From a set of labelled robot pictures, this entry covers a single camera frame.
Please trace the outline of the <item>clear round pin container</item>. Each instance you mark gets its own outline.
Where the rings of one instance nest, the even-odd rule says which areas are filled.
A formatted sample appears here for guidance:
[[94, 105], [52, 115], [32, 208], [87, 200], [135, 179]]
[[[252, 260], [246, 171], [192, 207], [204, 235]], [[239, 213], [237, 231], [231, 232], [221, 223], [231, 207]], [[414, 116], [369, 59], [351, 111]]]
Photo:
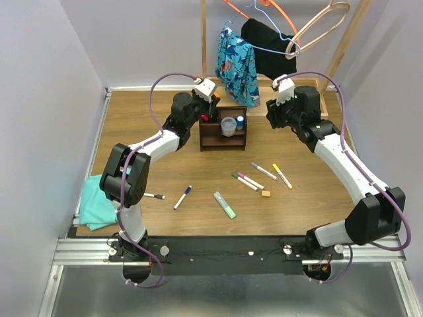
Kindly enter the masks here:
[[224, 117], [221, 121], [221, 132], [225, 137], [231, 137], [236, 132], [236, 120], [232, 117]]

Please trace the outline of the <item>blue cylindrical pin container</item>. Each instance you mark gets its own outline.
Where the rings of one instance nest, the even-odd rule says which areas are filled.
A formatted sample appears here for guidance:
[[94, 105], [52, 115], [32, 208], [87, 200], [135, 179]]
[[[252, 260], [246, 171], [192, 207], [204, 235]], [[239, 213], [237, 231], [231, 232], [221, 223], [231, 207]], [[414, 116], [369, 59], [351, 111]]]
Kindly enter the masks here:
[[236, 130], [241, 131], [244, 128], [245, 124], [245, 117], [244, 116], [237, 116], [236, 118]]

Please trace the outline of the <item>blue capped white marker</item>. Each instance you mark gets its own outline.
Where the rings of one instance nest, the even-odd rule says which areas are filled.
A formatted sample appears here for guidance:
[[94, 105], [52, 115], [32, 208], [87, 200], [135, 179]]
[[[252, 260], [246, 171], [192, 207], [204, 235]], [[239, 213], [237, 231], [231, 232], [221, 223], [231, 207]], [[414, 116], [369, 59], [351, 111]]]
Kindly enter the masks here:
[[182, 196], [180, 197], [180, 199], [179, 199], [179, 200], [177, 201], [177, 203], [174, 205], [174, 207], [173, 207], [173, 209], [174, 209], [174, 210], [177, 210], [177, 209], [179, 208], [180, 204], [184, 201], [185, 197], [186, 197], [186, 196], [190, 193], [191, 189], [192, 189], [192, 186], [188, 186], [188, 187], [185, 189], [185, 191], [184, 191], [184, 193], [182, 194]]

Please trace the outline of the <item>mint green highlighter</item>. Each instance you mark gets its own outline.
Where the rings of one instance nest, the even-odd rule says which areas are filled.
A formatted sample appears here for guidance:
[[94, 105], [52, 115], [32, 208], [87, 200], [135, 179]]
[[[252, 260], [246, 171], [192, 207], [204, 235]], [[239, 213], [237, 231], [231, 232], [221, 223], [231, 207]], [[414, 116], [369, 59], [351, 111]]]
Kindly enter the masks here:
[[236, 217], [236, 213], [234, 212], [234, 210], [232, 210], [232, 208], [229, 206], [229, 204], [225, 201], [223, 196], [219, 192], [215, 192], [213, 194], [213, 196], [216, 199], [216, 201], [219, 203], [221, 208], [225, 211], [227, 216], [230, 219], [234, 219]]

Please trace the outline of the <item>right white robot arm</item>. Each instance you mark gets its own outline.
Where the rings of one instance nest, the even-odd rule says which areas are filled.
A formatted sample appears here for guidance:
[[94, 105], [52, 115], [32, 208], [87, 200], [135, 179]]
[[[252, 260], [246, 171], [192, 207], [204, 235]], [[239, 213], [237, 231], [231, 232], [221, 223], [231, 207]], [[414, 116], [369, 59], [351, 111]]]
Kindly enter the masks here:
[[344, 220], [308, 230], [305, 253], [317, 259], [337, 244], [373, 244], [397, 233], [403, 222], [404, 192], [375, 177], [343, 142], [341, 131], [321, 118], [317, 89], [297, 87], [289, 80], [275, 84], [273, 89], [278, 95], [266, 103], [272, 128], [290, 127], [330, 167], [355, 205]]

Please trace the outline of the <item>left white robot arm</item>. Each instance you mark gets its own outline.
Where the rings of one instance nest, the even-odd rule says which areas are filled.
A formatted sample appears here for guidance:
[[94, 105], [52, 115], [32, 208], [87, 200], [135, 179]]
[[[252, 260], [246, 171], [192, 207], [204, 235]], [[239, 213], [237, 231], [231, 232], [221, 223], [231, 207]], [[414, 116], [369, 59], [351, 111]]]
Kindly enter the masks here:
[[216, 93], [204, 100], [197, 92], [180, 92], [174, 95], [170, 115], [155, 135], [135, 145], [118, 143], [112, 148], [100, 179], [100, 189], [115, 208], [119, 236], [129, 259], [138, 261], [146, 254], [153, 255], [143, 241], [147, 230], [139, 204], [151, 165], [181, 149], [196, 122], [213, 118], [219, 101]]

